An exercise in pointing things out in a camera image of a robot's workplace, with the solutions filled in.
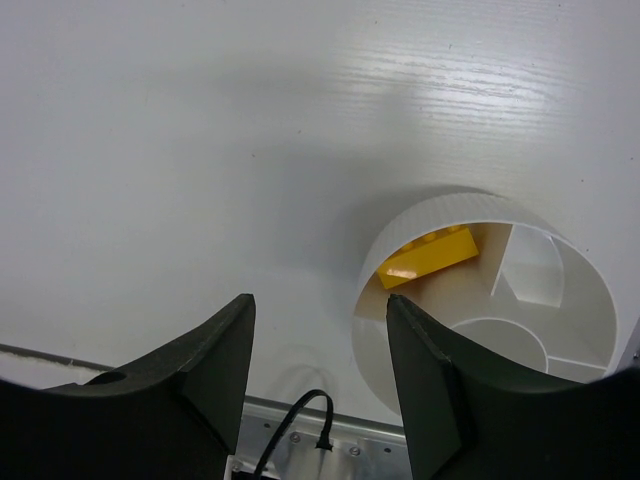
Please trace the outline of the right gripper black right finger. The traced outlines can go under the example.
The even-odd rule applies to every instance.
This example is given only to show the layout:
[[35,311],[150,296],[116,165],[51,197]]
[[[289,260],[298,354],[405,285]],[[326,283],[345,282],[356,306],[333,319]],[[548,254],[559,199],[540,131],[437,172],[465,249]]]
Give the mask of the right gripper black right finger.
[[586,384],[544,374],[401,295],[386,323],[414,478],[638,478],[638,369]]

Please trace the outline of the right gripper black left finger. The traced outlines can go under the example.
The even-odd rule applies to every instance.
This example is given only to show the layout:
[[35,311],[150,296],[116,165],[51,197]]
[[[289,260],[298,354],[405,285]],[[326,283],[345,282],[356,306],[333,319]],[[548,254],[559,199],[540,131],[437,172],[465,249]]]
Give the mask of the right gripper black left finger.
[[2,478],[223,478],[238,443],[255,313],[253,296],[241,294],[84,385],[3,381]]

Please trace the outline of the yellow long lego brick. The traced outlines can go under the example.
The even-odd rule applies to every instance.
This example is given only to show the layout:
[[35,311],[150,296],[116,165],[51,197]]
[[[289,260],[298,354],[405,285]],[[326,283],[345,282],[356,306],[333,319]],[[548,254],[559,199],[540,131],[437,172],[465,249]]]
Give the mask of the yellow long lego brick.
[[429,232],[402,246],[376,270],[385,289],[464,262],[479,254],[471,230],[453,225]]

